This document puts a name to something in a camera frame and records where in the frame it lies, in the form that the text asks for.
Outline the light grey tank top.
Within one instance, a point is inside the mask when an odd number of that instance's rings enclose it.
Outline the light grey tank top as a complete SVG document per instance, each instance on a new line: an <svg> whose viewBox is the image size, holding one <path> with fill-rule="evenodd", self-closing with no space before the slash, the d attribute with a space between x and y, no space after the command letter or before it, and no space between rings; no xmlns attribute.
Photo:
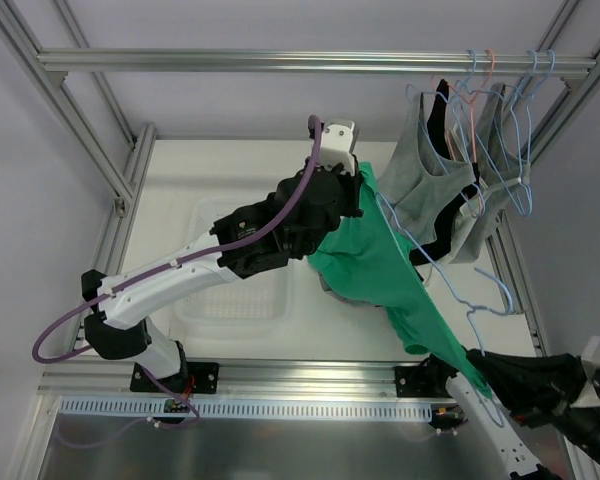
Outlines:
<svg viewBox="0 0 600 480"><path fill-rule="evenodd" d="M440 210L472 180L472 167L442 160L428 138L424 98L416 95L408 106L402 131L388 165L375 174L378 192L394 208L400 224L421 245L435 240L434 221ZM395 235L409 240L391 221ZM319 274L324 290L347 303L370 304L348 300L336 294Z"/></svg>

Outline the green tank top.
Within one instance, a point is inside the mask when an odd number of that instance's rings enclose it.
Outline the green tank top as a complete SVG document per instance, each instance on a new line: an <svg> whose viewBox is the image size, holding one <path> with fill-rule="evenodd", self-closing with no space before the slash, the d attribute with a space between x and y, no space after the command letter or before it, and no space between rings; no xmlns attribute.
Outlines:
<svg viewBox="0 0 600 480"><path fill-rule="evenodd" d="M308 257L308 263L336 294L382 307L406 353L435 355L489 398L487 382L467 359L409 262L411 242L390 231L376 202L378 185L372 165L362 162L359 171L363 215L344 217Z"/></svg>

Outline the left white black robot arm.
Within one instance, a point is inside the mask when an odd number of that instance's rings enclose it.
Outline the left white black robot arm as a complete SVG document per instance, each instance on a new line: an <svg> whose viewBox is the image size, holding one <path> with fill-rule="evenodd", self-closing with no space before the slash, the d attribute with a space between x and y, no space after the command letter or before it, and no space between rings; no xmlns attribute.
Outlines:
<svg viewBox="0 0 600 480"><path fill-rule="evenodd" d="M315 253L342 218L361 216L360 173L318 167L288 208L303 178L297 172L280 181L265 200L236 209L181 250L128 275L84 273L83 296L92 304L84 320L89 346L105 360L134 362L166 391L184 391L190 377L184 348L151 314L201 290L284 268Z"/></svg>

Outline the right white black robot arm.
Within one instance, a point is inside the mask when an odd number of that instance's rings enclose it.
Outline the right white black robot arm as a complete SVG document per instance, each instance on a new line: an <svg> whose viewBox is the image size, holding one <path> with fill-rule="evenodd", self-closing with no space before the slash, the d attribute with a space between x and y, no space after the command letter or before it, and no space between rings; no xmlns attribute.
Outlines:
<svg viewBox="0 0 600 480"><path fill-rule="evenodd" d="M418 373L434 394L450 395L479 428L505 478L555 476L521 441L516 426L549 425L600 466L600 337L591 338L579 356L522 357L472 349L467 358L487 381L493 406L453 363L429 356Z"/></svg>

